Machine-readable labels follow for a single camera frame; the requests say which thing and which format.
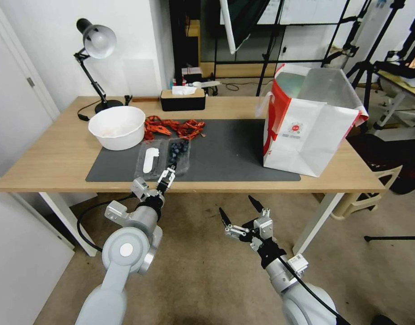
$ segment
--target door hinge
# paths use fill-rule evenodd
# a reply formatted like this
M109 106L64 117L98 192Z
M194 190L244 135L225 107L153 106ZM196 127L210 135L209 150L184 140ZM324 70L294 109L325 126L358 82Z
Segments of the door hinge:
M30 87L34 87L35 86L35 83L33 82L33 80L32 80L32 78L30 78L30 77L28 77L27 78L27 82L28 82L28 84L30 85Z

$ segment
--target shopping bag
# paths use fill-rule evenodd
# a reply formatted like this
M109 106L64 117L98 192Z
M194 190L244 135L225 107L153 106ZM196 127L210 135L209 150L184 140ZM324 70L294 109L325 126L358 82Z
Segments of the shopping bag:
M354 125L368 119L340 69L282 64L272 89L263 133L263 166L319 177Z

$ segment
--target beige carpet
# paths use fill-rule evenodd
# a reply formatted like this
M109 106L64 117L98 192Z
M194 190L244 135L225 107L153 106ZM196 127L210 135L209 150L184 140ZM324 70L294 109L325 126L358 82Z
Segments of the beige carpet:
M257 82L257 79L224 80ZM254 95L257 85L239 85L238 92L220 86L223 96ZM362 89L357 90L362 96ZM386 98L372 92L371 115ZM116 195L100 195L83 208ZM318 202L311 194L254 194L271 208L274 235L291 253ZM134 208L134 199L125 204ZM244 194L168 194L159 225L164 237L143 276L130 276L124 324L242 325L285 324L281 299L270 285L260 258L249 245L224 235L218 207L235 224L257 214ZM103 245L118 226L92 211L85 227ZM383 313L399 325L415 324L415 241L373 241L364 235L415 235L415 193L388 192L373 212L359 211L345 221L328 219L312 241L304 280L324 288L337 310L352 325L369 325ZM77 248L67 270L38 316L36 325L73 324L87 295L102 282L101 254L87 257Z

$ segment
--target white bowl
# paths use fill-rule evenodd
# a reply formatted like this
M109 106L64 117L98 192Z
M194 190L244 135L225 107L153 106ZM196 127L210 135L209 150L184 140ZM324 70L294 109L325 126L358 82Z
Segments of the white bowl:
M100 111L89 121L89 131L109 150L125 150L144 137L144 112L133 106L116 106Z

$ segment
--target white chair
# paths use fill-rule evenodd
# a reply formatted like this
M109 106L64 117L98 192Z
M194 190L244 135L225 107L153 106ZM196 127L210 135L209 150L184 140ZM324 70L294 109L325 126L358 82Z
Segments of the white chair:
M385 188L388 190L393 182L396 180L398 174L403 166L399 166L393 169L373 172L375 176L382 179L387 176L391 176L385 183ZM344 220L349 217L352 212L365 209L373 206L371 211L377 209L376 203L382 198L382 193L346 193L338 202L337 206L331 213L331 217L336 220Z

